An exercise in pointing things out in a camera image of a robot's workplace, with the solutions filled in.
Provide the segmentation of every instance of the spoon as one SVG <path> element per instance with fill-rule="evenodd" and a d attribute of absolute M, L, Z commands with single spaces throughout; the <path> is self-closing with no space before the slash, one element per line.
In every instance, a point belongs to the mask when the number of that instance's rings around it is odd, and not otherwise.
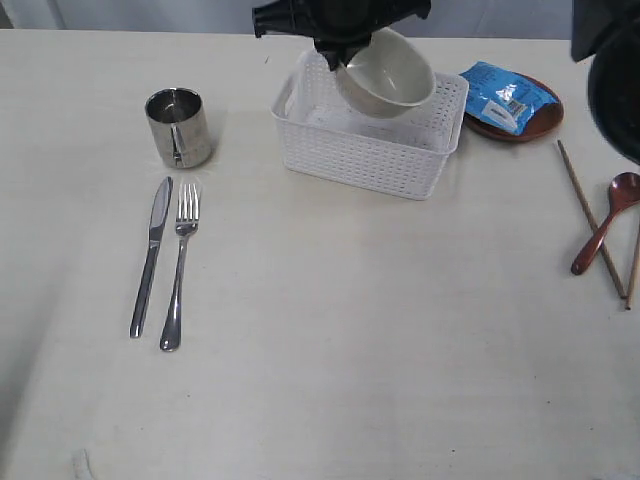
<path fill-rule="evenodd" d="M 582 275 L 598 253 L 609 225 L 619 213 L 640 203 L 640 175 L 621 173 L 609 185 L 609 216 L 602 222 L 571 265 L 571 273 Z"/>

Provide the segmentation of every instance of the black object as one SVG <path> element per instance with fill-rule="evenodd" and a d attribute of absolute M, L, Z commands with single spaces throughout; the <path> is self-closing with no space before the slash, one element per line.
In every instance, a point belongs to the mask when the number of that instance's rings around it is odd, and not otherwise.
<path fill-rule="evenodd" d="M 589 107 L 607 141 L 640 164 L 640 0 L 574 0 L 571 56 L 595 54 Z"/>
<path fill-rule="evenodd" d="M 376 30 L 430 11 L 431 0 L 277 0 L 253 9 L 253 27 L 258 38 L 269 32 L 313 38 L 335 70 L 367 47 Z"/>

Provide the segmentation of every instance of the blue plastic packet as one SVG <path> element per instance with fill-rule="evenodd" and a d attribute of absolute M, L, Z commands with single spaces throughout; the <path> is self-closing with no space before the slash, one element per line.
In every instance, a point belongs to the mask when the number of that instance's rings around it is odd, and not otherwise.
<path fill-rule="evenodd" d="M 514 135 L 521 135 L 544 105 L 558 103 L 521 75 L 489 63 L 478 62 L 460 75 L 469 82 L 466 112 Z"/>

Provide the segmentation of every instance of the stainless steel cup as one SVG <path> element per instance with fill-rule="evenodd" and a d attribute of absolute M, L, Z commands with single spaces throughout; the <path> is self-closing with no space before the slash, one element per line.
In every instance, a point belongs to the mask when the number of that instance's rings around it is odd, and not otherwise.
<path fill-rule="evenodd" d="M 145 105 L 147 120 L 164 163 L 191 168 L 213 152 L 200 95 L 186 88 L 168 88 L 153 94 Z"/>

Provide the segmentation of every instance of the table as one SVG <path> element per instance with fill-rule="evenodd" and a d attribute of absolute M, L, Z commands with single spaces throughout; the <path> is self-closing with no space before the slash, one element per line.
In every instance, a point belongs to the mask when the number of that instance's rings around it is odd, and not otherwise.
<path fill-rule="evenodd" d="M 552 86 L 557 132 L 598 218 L 634 170 L 586 108 L 564 41 L 419 39 L 444 72 L 476 60 Z M 464 131 L 414 202 L 283 168 L 269 105 L 306 39 L 0 32 L 2 468 L 109 479 L 586 479 L 640 471 L 640 322 L 553 145 Z M 170 172 L 145 99 L 204 98 L 215 159 Z M 127 332 L 160 180 L 196 177 L 183 344 L 158 349 L 167 229 L 145 335 Z M 637 231 L 608 239 L 626 277 Z"/>

